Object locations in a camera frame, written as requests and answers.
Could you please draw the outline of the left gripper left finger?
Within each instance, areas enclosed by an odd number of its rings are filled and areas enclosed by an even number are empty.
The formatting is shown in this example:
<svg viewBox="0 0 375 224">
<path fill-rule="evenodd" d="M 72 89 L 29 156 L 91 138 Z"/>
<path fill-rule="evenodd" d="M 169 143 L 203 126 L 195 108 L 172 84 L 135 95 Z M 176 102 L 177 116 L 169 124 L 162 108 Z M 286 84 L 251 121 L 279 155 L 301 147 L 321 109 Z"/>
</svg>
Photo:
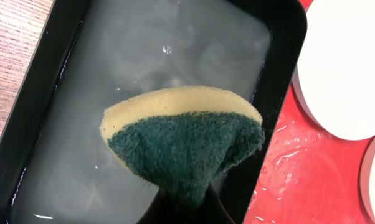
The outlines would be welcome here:
<svg viewBox="0 0 375 224">
<path fill-rule="evenodd" d="M 159 190 L 147 211 L 136 224 L 172 224 L 174 222 L 174 205 L 169 197 Z"/>
</svg>

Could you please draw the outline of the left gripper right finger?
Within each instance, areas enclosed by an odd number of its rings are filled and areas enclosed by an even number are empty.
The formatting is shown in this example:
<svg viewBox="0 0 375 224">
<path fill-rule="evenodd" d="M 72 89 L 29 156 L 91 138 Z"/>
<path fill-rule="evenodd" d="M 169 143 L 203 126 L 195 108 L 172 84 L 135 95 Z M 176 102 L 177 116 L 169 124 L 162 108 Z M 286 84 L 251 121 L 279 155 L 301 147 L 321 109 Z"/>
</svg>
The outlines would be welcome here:
<svg viewBox="0 0 375 224">
<path fill-rule="evenodd" d="M 212 185 L 209 185 L 199 211 L 199 223 L 203 224 L 235 224 L 219 200 Z"/>
</svg>

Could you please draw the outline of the green yellow sponge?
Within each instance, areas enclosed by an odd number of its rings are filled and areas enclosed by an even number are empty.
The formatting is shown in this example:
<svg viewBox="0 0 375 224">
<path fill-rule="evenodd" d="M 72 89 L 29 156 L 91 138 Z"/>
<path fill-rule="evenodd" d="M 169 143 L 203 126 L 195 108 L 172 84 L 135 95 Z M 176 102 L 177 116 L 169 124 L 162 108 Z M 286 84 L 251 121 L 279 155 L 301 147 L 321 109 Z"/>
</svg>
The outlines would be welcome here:
<svg viewBox="0 0 375 224">
<path fill-rule="evenodd" d="M 107 108 L 100 134 L 132 174 L 156 185 L 176 206 L 196 210 L 215 178 L 261 150 L 262 121 L 232 91 L 181 86 Z"/>
</svg>

